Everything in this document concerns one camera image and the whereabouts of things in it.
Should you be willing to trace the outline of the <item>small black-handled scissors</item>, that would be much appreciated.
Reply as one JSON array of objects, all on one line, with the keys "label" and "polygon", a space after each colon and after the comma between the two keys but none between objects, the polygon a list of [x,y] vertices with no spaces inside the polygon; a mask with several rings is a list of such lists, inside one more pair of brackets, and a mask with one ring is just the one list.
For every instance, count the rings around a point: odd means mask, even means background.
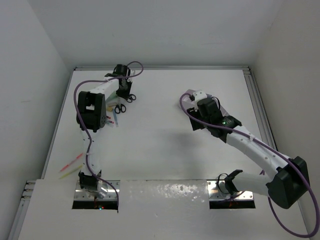
[{"label": "small black-handled scissors", "polygon": [[128,103],[132,103],[133,101],[135,101],[137,99],[137,97],[134,94],[129,94],[128,97],[126,98],[126,101]]}]

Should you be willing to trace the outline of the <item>light blue pen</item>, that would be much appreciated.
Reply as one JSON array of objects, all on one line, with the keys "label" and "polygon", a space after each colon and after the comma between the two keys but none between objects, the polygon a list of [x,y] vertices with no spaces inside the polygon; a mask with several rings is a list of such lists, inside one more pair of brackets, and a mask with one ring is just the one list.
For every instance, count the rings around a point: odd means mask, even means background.
[{"label": "light blue pen", "polygon": [[114,118],[115,126],[118,127],[119,126],[118,117],[117,117],[117,113],[115,110],[113,110],[113,118]]}]

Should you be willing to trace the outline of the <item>large black-handled scissors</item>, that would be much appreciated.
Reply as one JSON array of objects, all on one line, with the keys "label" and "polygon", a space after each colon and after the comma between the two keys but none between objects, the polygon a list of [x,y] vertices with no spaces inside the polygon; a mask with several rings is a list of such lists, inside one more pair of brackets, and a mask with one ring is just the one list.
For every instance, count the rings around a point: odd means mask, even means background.
[{"label": "large black-handled scissors", "polygon": [[120,104],[117,104],[115,107],[114,107],[114,112],[116,114],[120,114],[120,113],[125,113],[127,110],[126,106],[122,103]]}]

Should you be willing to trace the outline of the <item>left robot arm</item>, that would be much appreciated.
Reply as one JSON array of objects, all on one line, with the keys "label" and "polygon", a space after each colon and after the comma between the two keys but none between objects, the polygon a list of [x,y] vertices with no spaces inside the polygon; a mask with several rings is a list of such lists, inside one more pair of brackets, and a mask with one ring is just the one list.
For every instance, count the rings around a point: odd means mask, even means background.
[{"label": "left robot arm", "polygon": [[131,93],[134,76],[136,72],[128,64],[117,64],[103,80],[85,80],[76,86],[73,93],[76,121],[84,146],[84,160],[78,174],[79,184],[81,189],[95,197],[106,193],[108,188],[115,189],[111,182],[101,177],[101,161],[95,153],[101,131],[107,123],[113,123],[107,115],[107,102],[112,102],[111,112],[114,115],[125,113],[127,108],[123,101],[132,103],[137,99]]}]

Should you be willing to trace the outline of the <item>green highlighter clear body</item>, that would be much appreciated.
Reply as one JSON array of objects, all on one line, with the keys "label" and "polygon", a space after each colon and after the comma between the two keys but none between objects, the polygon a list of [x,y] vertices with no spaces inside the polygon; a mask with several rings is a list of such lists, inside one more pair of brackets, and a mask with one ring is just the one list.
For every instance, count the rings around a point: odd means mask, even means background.
[{"label": "green highlighter clear body", "polygon": [[115,101],[118,98],[116,91],[112,92],[109,96],[105,97],[106,102]]}]

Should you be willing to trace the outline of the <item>pink thin highlighter pen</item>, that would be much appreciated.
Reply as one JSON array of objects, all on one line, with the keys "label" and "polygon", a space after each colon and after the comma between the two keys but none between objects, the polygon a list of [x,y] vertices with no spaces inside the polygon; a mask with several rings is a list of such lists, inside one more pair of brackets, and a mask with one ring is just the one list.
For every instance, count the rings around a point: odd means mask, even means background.
[{"label": "pink thin highlighter pen", "polygon": [[72,164],[74,164],[77,160],[79,160],[83,156],[83,153],[79,154],[75,159],[70,161],[68,164],[66,164],[59,172],[63,172],[65,169],[70,167]]}]

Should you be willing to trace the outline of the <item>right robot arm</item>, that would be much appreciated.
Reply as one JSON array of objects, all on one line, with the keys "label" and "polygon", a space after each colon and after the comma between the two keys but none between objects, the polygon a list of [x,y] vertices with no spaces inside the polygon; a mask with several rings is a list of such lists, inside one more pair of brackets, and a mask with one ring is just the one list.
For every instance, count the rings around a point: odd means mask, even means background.
[{"label": "right robot arm", "polygon": [[194,131],[207,129],[212,136],[242,152],[266,174],[266,177],[261,177],[236,169],[217,185],[222,194],[232,196],[241,191],[251,191],[270,197],[283,209],[289,209],[305,194],[310,180],[303,158],[290,158],[264,147],[238,119],[223,115],[212,97],[191,97],[191,104],[192,107],[186,111]]}]

